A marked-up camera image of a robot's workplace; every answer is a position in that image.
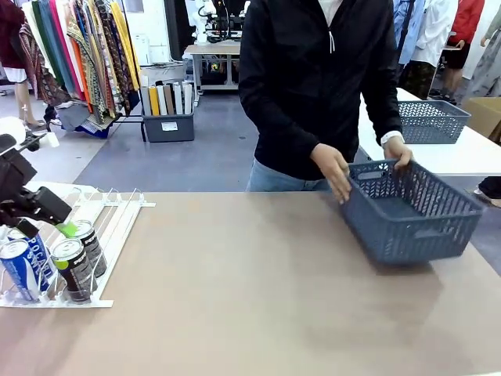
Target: black jacket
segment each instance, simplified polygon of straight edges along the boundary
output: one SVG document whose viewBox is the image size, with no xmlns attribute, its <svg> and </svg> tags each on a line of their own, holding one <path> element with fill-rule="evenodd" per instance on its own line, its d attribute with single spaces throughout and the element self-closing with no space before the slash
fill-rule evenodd
<svg viewBox="0 0 501 376">
<path fill-rule="evenodd" d="M 331 53 L 330 34 L 334 51 Z M 377 140 L 401 131 L 391 0 L 344 0 L 330 27 L 317 0 L 251 0 L 240 51 L 240 100 L 269 168 L 321 179 L 318 143 L 353 161 L 360 93 Z"/>
</svg>

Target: can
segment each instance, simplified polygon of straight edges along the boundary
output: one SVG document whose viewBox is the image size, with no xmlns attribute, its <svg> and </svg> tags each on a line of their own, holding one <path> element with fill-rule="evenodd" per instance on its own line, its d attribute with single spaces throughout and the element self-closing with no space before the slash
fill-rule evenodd
<svg viewBox="0 0 501 376">
<path fill-rule="evenodd" d="M 40 291 L 47 291 L 50 284 L 41 272 L 43 265 L 24 239 L 11 240 L 0 248 L 0 260 L 17 286 L 24 300 L 36 302 Z M 40 290 L 38 279 L 41 278 Z"/>
<path fill-rule="evenodd" d="M 7 234 L 7 237 L 9 238 L 9 240 L 23 239 L 27 241 L 28 245 L 33 251 L 33 254 L 37 258 L 38 263 L 40 264 L 40 266 L 43 266 L 42 272 L 44 273 L 44 276 L 49 279 L 54 275 L 54 265 L 52 264 L 49 253 L 47 252 L 47 247 L 44 245 L 44 242 L 41 239 L 39 233 L 37 233 L 35 237 L 32 237 L 30 239 L 29 237 L 21 233 L 18 229 L 11 229 Z"/>
<path fill-rule="evenodd" d="M 74 302 L 86 302 L 97 288 L 92 265 L 79 239 L 65 239 L 52 248 L 52 260 L 59 274 L 67 282 L 67 290 Z"/>
<path fill-rule="evenodd" d="M 80 239 L 84 245 L 85 252 L 89 260 L 91 260 L 92 268 L 95 267 L 94 276 L 96 278 L 101 277 L 106 272 L 108 265 L 104 255 L 99 258 L 103 249 L 101 248 L 101 244 L 99 244 L 99 239 L 92 223 L 85 219 L 79 219 L 78 221 L 74 221 L 74 225 L 78 228 L 74 237 Z"/>
</svg>

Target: can dispenser rack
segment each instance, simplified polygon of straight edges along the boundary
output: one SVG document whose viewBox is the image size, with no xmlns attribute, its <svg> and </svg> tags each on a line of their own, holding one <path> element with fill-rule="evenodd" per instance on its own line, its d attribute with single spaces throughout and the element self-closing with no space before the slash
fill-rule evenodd
<svg viewBox="0 0 501 376">
<path fill-rule="evenodd" d="M 95 193 L 89 194 L 83 193 L 75 188 L 73 193 L 77 194 L 77 200 L 72 205 L 73 211 L 70 214 L 70 219 L 87 219 L 92 223 L 96 229 L 99 242 L 103 249 L 100 258 L 106 257 L 108 262 L 106 272 L 96 279 L 97 288 L 94 290 L 94 287 L 91 286 L 91 291 L 94 291 L 91 294 L 90 300 L 84 303 L 71 301 L 67 294 L 66 281 L 56 272 L 49 281 L 49 289 L 39 293 L 38 302 L 26 302 L 20 297 L 16 285 L 8 284 L 6 270 L 0 264 L 0 307 L 82 309 L 110 308 L 113 306 L 113 300 L 102 300 L 101 296 L 117 264 L 125 241 L 134 226 L 139 212 L 142 208 L 152 208 L 155 204 L 147 202 L 144 194 L 137 189 L 132 193 L 119 193 L 112 188 L 107 193 L 102 190 L 96 190 Z M 71 194 L 64 197 L 65 201 L 68 200 Z M 103 219 L 100 221 L 100 224 L 97 225 L 96 221 L 101 218 Z M 47 231 L 49 228 L 51 228 L 50 225 L 45 223 L 42 224 L 40 227 L 40 234 L 46 248 L 50 252 L 51 246 L 64 239 L 64 236 L 56 229 Z M 39 278 L 38 281 L 38 287 L 40 286 L 41 278 Z"/>
</svg>

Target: blue plastic basket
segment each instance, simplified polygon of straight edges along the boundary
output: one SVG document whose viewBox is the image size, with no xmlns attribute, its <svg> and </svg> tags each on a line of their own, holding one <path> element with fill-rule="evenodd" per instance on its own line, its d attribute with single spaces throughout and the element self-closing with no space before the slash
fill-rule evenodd
<svg viewBox="0 0 501 376">
<path fill-rule="evenodd" d="M 405 143 L 456 143 L 470 114 L 444 100 L 398 103 Z"/>
<path fill-rule="evenodd" d="M 378 262 L 411 264 L 463 254 L 482 206 L 411 162 L 350 166 L 350 200 L 341 205 L 345 221 L 369 256 Z"/>
</svg>

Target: pocari sweat can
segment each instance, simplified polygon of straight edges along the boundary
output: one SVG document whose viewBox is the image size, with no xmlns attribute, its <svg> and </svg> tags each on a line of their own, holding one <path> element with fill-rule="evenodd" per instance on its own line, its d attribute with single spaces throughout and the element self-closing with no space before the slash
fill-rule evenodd
<svg viewBox="0 0 501 376">
<path fill-rule="evenodd" d="M 0 248 L 0 261 L 24 300 L 36 302 L 40 291 L 47 291 L 49 280 L 41 272 L 43 265 L 24 239 L 11 240 Z M 38 278 L 41 278 L 38 290 Z"/>
<path fill-rule="evenodd" d="M 41 239 L 39 233 L 30 239 L 29 237 L 21 233 L 18 229 L 12 229 L 7 234 L 7 237 L 9 238 L 9 240 L 23 239 L 27 241 L 35 257 L 37 258 L 38 263 L 42 267 L 44 276 L 46 278 L 50 278 L 52 277 L 52 275 L 54 275 L 56 268 L 54 267 L 54 263 L 50 259 L 47 248 L 45 247 L 45 244 Z"/>
</svg>

